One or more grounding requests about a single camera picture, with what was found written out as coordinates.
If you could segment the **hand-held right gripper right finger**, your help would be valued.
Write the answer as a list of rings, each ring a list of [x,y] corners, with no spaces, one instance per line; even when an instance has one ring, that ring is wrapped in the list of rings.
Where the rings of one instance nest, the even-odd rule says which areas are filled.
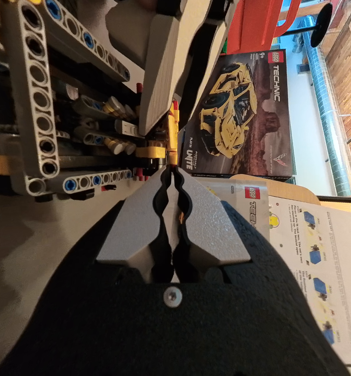
[[[179,243],[173,251],[179,281],[200,281],[210,268],[250,262],[220,199],[179,167],[173,176],[181,211]]]

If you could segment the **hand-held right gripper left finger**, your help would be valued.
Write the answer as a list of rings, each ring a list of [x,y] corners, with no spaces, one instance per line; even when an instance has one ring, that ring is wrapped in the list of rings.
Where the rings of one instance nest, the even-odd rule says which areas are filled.
[[[172,168],[163,167],[126,198],[96,260],[139,270],[146,282],[173,278],[172,251],[163,212]]]

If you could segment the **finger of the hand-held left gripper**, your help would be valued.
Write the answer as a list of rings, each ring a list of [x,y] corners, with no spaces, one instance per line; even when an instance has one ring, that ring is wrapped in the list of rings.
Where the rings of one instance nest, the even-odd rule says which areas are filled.
[[[211,1],[207,15],[192,39],[184,72],[178,82],[179,127],[192,117],[225,43],[239,1]]]
[[[179,20],[157,14],[151,21],[140,102],[140,135],[148,135],[170,109],[194,35],[195,17],[190,13],[184,13]]]

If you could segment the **yellow black brick car chassis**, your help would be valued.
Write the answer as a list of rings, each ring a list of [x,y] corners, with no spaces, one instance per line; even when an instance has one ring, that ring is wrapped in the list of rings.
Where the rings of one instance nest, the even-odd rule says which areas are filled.
[[[86,200],[177,163],[177,101],[140,135],[142,84],[68,4],[0,1],[0,196]]]

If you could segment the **grey desk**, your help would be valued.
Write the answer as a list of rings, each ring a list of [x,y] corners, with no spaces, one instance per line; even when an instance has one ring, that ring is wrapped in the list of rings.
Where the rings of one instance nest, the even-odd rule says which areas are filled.
[[[77,14],[77,1],[68,5]],[[51,201],[37,202],[27,196],[0,196],[0,365],[68,251],[138,185],[135,178],[120,181],[115,190],[97,190],[86,200],[54,196]]]

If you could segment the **red plastic carry case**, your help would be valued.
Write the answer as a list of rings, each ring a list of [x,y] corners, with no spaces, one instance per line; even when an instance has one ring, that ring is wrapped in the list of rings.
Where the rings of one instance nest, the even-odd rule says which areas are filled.
[[[292,0],[285,21],[278,26],[281,0],[241,0],[238,2],[227,36],[226,54],[269,50],[274,38],[293,24],[300,0]]]

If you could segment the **dark printed car set box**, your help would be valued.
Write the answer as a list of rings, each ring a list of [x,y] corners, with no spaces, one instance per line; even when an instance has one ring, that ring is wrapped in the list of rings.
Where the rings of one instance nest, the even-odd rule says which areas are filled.
[[[293,162],[286,50],[220,56],[185,126],[182,169],[284,182]]]

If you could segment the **black pole round disc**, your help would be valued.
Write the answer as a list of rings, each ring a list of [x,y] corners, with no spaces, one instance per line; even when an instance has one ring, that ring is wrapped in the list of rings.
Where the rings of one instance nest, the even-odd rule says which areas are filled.
[[[332,19],[332,12],[333,12],[333,5],[330,2],[328,2],[327,4],[323,6],[321,11],[318,13],[318,16],[316,18],[314,25],[301,27],[295,30],[289,30],[280,34],[280,36],[288,36],[288,35],[311,32],[310,46],[312,48],[316,48],[322,42],[324,36],[327,33],[328,27],[330,25],[330,21]]]

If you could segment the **white printed instruction sheet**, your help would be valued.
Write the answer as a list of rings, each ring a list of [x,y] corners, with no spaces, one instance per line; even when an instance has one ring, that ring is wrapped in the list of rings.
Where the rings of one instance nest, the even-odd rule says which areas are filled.
[[[273,196],[269,206],[270,243],[325,339],[351,365],[351,212]]]

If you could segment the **silver ventilation duct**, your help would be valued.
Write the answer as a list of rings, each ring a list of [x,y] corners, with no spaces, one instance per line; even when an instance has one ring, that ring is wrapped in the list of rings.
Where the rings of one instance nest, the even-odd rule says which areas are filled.
[[[319,46],[311,46],[311,32],[303,32],[316,101],[338,196],[351,195],[351,152],[338,108],[332,80]]]

